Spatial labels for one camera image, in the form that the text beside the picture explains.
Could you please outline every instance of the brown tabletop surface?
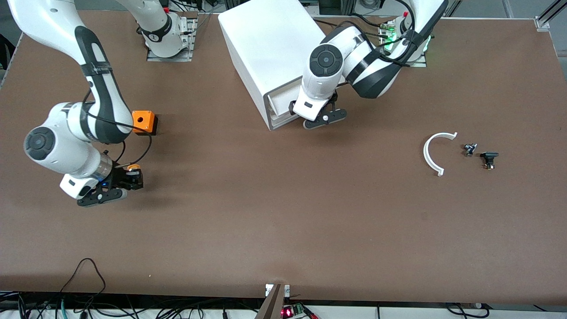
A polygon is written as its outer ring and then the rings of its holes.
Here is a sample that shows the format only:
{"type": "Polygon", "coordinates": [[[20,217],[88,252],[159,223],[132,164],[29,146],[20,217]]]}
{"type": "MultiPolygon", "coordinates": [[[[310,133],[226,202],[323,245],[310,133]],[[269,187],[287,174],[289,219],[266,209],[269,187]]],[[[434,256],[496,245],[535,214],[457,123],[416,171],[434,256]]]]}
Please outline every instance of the brown tabletop surface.
{"type": "MultiPolygon", "coordinates": [[[[284,282],[303,299],[567,304],[567,85],[533,21],[442,20],[427,68],[379,99],[341,87],[344,121],[269,132],[216,16],[189,63],[146,62],[128,12],[81,17],[129,108],[159,116],[145,188],[79,208],[26,157],[26,134],[88,87],[24,37],[0,91],[1,290],[58,291],[91,257],[117,293],[261,297],[284,282]],[[422,155],[438,132],[458,132],[430,146],[442,177],[422,155]],[[470,142],[500,153],[494,170],[462,154],[470,142]]],[[[127,143],[134,159],[147,138],[127,143]]],[[[85,266],[69,290],[99,288],[85,266]]]]}

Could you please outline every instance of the gray floor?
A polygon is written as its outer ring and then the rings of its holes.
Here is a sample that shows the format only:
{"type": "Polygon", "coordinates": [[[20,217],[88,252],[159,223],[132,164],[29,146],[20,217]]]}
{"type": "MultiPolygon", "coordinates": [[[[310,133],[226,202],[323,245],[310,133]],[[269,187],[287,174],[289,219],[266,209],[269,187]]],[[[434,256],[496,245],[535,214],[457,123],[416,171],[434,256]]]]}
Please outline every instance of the gray floor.
{"type": "MultiPolygon", "coordinates": [[[[552,0],[509,0],[515,18],[533,18],[539,15],[552,0]]],[[[115,0],[75,0],[77,9],[124,10],[115,0]]],[[[386,1],[380,10],[362,7],[358,1],[356,12],[374,15],[399,15],[404,7],[395,1],[386,1]]],[[[506,13],[501,0],[463,1],[454,16],[469,18],[505,18],[506,13]]],[[[567,78],[567,10],[560,13],[550,23],[551,37],[557,51],[558,60],[567,78]]],[[[7,0],[0,0],[0,33],[14,45],[21,34],[10,15],[7,0]]]]}

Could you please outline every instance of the robotic arm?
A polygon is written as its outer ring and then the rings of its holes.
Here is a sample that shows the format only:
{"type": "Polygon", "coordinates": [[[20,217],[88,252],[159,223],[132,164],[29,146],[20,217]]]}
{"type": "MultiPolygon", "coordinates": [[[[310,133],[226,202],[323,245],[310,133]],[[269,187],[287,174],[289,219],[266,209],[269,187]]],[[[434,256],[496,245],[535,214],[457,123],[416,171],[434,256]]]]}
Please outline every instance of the robotic arm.
{"type": "MultiPolygon", "coordinates": [[[[156,55],[172,56],[184,48],[183,21],[174,13],[167,15],[157,0],[119,2],[132,12],[156,55]]],[[[9,0],[9,5],[26,35],[81,66],[95,98],[94,102],[55,105],[46,121],[27,135],[27,156],[64,174],[60,187],[81,206],[123,199],[126,190],[142,188],[139,167],[123,169],[91,144],[123,142],[133,121],[104,49],[81,21],[73,0],[9,0]]]]}
{"type": "Polygon", "coordinates": [[[306,119],[305,128],[313,129],[346,117],[345,110],[335,109],[335,90],[342,78],[363,98],[377,98],[390,88],[402,66],[425,44],[448,5],[448,0],[408,2],[415,16],[406,19],[414,21],[400,24],[403,35],[388,56],[355,26],[337,27],[311,52],[299,97],[291,108],[306,119]],[[329,104],[332,110],[324,110],[329,104]]]}

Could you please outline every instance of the metal post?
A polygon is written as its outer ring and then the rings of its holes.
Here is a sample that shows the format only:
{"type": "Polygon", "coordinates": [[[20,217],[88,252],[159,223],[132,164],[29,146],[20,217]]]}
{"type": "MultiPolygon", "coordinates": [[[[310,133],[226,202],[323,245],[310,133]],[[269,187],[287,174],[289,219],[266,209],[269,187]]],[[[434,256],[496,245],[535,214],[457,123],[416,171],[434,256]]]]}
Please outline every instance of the metal post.
{"type": "Polygon", "coordinates": [[[547,9],[545,9],[539,16],[535,17],[535,23],[538,28],[546,28],[546,24],[555,18],[561,10],[567,7],[567,0],[555,0],[547,9]]]}
{"type": "Polygon", "coordinates": [[[463,0],[453,1],[453,3],[447,8],[447,10],[445,10],[444,16],[453,16],[455,14],[455,11],[459,8],[461,2],[463,2],[463,0]]]}
{"type": "Polygon", "coordinates": [[[255,319],[280,319],[284,308],[285,285],[275,284],[262,303],[255,319]]]}
{"type": "Polygon", "coordinates": [[[510,0],[502,0],[502,5],[504,6],[506,17],[514,19],[514,13],[512,12],[512,5],[510,4],[510,0]]]}

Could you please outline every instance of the orange and black device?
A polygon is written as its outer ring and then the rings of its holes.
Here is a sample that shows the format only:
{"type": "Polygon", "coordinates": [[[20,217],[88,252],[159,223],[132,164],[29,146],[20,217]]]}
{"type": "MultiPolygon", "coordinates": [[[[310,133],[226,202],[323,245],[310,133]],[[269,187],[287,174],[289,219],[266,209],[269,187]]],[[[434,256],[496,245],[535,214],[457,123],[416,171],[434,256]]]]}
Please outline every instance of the orange and black device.
{"type": "Polygon", "coordinates": [[[158,117],[152,111],[132,111],[134,120],[134,133],[145,135],[142,129],[150,135],[155,135],[158,129],[158,117]]]}

